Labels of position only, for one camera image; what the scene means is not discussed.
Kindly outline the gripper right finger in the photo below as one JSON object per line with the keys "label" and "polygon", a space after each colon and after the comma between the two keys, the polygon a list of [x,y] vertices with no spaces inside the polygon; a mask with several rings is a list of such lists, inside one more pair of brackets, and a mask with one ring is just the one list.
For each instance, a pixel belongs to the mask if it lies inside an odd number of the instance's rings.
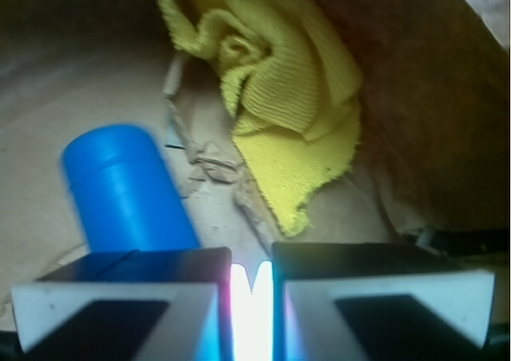
{"label": "gripper right finger", "polygon": [[482,360],[495,276],[411,244],[276,243],[276,360]]}

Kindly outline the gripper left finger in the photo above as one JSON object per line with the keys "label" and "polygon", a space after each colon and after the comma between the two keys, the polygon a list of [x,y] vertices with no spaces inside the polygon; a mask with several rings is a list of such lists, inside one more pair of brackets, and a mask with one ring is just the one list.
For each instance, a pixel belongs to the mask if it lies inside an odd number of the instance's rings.
{"label": "gripper left finger", "polygon": [[229,360],[227,248],[90,253],[12,287],[25,360]]}

